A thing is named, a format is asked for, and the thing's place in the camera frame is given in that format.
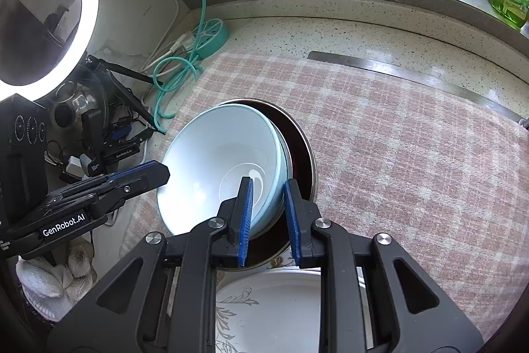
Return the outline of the left white gloved hand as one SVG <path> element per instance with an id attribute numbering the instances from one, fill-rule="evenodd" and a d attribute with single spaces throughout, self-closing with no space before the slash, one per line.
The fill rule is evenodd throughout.
<path id="1" fill-rule="evenodd" d="M 98 275 L 93 268 L 94 247 L 76 238 L 66 247 L 65 264 L 53 266 L 42 256 L 19 259 L 15 272 L 29 304 L 44 319 L 57 323 L 93 288 Z"/>

